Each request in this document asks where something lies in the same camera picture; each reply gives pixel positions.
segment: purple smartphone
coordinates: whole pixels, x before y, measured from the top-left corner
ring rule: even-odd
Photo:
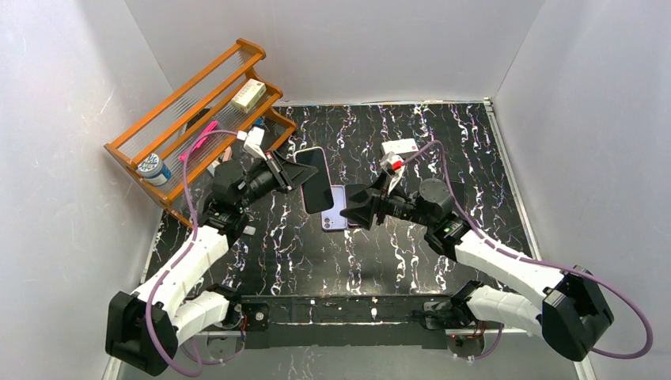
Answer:
[[[347,229],[347,218],[340,216],[340,212],[347,205],[345,187],[341,184],[331,186],[333,207],[321,212],[321,228],[324,231],[342,231]]]
[[[299,164],[314,166],[319,170],[317,174],[301,185],[305,212],[315,214],[333,208],[331,178],[328,176],[324,150],[318,146],[299,150],[294,153],[294,161]]]
[[[345,205],[347,208],[353,207],[355,204],[357,204],[355,201],[353,201],[351,198],[354,196],[354,194],[357,194],[363,190],[366,189],[366,186],[364,184],[346,184],[345,185]],[[347,220],[347,225],[352,228],[359,228],[360,225],[357,224],[356,221],[354,220]]]

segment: white box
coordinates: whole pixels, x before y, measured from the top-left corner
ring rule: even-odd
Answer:
[[[417,153],[418,150],[415,139],[401,139],[382,143],[383,156],[389,152],[393,152],[402,158],[408,158]]]
[[[254,107],[261,95],[266,93],[266,84],[254,79],[249,79],[245,85],[238,91],[231,104],[238,111],[249,112]]]

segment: white wall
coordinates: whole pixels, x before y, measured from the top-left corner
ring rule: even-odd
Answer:
[[[495,99],[521,195],[545,259],[592,269],[647,313],[641,359],[590,354],[598,378],[669,378],[671,324],[671,3],[551,0]],[[599,348],[643,345],[636,316]]]
[[[544,0],[127,0],[173,88],[236,38],[295,104],[493,96]]]
[[[100,378],[158,207],[103,149],[171,89],[123,0],[0,2],[0,378]]]
[[[487,334],[491,343],[495,333]],[[215,357],[234,353],[235,340],[213,341],[208,348],[199,339],[201,353]],[[186,368],[194,362],[180,351],[175,360]],[[168,369],[156,378],[124,364],[119,380],[178,380],[185,377]],[[469,365],[449,351],[420,346],[281,347],[246,350],[224,366],[205,366],[199,380],[578,380],[573,363],[555,354],[542,340],[507,333],[490,356]]]

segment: black table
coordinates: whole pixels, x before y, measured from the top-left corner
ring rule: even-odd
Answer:
[[[457,198],[493,238],[529,255],[529,245],[484,106],[397,104],[283,107],[298,130],[279,152],[321,146],[332,184],[369,184],[377,175],[381,143],[432,139],[448,150],[449,177],[463,184]],[[252,158],[234,145],[233,156]],[[442,178],[437,150],[408,166],[400,184],[415,191],[423,178]],[[206,195],[207,183],[192,189]],[[225,283],[243,295],[427,295],[458,291],[470,279],[498,284],[472,268],[437,255],[424,228],[387,218],[371,231],[324,232],[319,214],[303,211],[301,193],[274,192],[251,207],[254,236],[243,236],[217,261],[192,293]],[[178,250],[186,227],[164,213],[151,253],[152,276]]]

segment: orange wooden rack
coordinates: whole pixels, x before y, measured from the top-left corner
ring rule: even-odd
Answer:
[[[152,200],[186,226],[192,225],[184,202],[182,161],[179,156],[211,121],[217,120],[219,128],[246,131],[255,120],[264,116],[267,128],[273,129],[267,135],[278,136],[269,149],[277,149],[296,130],[296,123],[279,115],[272,107],[282,97],[282,90],[260,78],[254,70],[254,65],[265,57],[266,53],[259,45],[243,39],[237,40],[230,49],[116,140],[104,145]],[[230,101],[250,78],[265,83],[266,93],[245,114],[236,110]],[[189,128],[184,131],[187,124],[190,124]],[[234,141],[231,135],[209,136],[189,158],[188,183],[191,185],[202,176],[207,166]],[[149,184],[136,172],[138,164],[152,153],[158,154],[172,172],[169,181],[158,187]]]

